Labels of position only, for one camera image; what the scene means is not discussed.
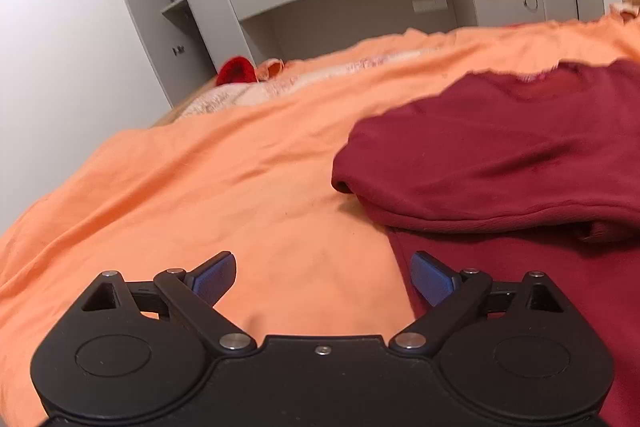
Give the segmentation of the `dark red sweater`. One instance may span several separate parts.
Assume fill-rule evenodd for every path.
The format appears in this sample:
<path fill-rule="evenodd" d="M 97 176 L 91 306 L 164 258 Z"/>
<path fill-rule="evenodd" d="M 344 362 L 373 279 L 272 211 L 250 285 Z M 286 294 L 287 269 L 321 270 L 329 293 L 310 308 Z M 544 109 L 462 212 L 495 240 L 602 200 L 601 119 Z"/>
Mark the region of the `dark red sweater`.
<path fill-rule="evenodd" d="M 399 268 L 426 251 L 498 280 L 547 273 L 610 349 L 603 415 L 639 421 L 639 66 L 472 72 L 360 120 L 336 191 L 386 231 Z"/>

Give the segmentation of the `orange bed blanket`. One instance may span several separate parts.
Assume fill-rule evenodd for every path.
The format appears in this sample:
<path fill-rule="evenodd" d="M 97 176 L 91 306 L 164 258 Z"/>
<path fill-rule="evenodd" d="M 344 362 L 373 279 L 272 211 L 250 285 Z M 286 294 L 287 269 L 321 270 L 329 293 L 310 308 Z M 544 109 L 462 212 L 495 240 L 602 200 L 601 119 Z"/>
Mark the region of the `orange bed blanket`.
<path fill-rule="evenodd" d="M 219 309 L 253 336 L 392 335 L 413 313 L 390 243 L 330 181 L 352 126 L 471 70 L 530 74 L 638 55 L 638 23 L 615 14 L 410 29 L 292 62 L 266 83 L 264 101 L 247 95 L 217 113 L 115 135 L 2 235 L 3 420 L 44 420 L 32 355 L 106 270 L 149 280 L 231 251 L 238 278 Z"/>

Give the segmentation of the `grey wardrobe door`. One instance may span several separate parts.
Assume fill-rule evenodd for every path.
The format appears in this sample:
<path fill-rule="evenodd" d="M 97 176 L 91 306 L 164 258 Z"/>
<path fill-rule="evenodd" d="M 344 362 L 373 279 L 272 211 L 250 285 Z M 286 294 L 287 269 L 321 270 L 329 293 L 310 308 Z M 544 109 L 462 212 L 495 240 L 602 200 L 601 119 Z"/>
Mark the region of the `grey wardrobe door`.
<path fill-rule="evenodd" d="M 186 0 L 125 0 L 168 102 L 176 106 L 215 74 Z"/>

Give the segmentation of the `bright red small garment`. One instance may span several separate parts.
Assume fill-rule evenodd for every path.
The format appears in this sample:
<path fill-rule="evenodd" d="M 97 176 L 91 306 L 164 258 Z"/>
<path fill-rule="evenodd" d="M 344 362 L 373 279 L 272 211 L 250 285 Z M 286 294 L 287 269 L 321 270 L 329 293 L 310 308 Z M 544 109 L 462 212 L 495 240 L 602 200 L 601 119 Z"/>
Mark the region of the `bright red small garment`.
<path fill-rule="evenodd" d="M 221 66 L 216 76 L 216 85 L 224 86 L 232 83 L 255 83 L 257 76 L 254 65 L 244 56 L 229 58 Z"/>

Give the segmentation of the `small orange garment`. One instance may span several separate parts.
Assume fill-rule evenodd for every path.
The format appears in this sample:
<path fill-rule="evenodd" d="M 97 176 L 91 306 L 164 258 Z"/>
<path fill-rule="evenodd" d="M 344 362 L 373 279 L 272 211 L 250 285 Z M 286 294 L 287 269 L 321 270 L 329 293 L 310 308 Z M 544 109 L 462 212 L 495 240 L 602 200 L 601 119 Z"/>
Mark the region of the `small orange garment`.
<path fill-rule="evenodd" d="M 285 69 L 285 62 L 277 58 L 268 58 L 254 68 L 255 77 L 258 82 L 270 81 L 280 75 Z"/>

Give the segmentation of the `pale patterned bed sheet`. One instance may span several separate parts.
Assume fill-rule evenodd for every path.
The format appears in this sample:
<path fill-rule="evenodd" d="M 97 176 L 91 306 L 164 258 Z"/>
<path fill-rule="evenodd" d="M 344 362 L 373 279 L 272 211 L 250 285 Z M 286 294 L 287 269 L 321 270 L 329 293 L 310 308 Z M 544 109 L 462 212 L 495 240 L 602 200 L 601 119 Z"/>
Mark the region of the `pale patterned bed sheet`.
<path fill-rule="evenodd" d="M 224 86 L 214 84 L 213 88 L 198 94 L 179 113 L 175 120 L 186 117 L 219 113 L 235 106 L 255 106 L 269 102 L 282 95 L 293 93 L 335 77 L 349 76 L 363 69 L 377 68 L 386 64 L 405 62 L 433 53 L 437 48 L 423 48 L 395 53 L 378 54 L 360 58 L 348 63 L 315 68 L 310 72 L 295 72 L 292 63 L 285 63 L 280 75 L 270 81 L 255 83 L 232 83 Z"/>

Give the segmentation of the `white wall socket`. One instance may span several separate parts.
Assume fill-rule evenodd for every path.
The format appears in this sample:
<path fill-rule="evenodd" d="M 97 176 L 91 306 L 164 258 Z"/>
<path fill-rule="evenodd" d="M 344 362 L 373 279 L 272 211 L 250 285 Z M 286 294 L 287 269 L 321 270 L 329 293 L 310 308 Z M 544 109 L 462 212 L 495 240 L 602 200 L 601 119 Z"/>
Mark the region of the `white wall socket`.
<path fill-rule="evenodd" d="M 448 9 L 447 0 L 413 0 L 413 12 L 427 13 Z"/>

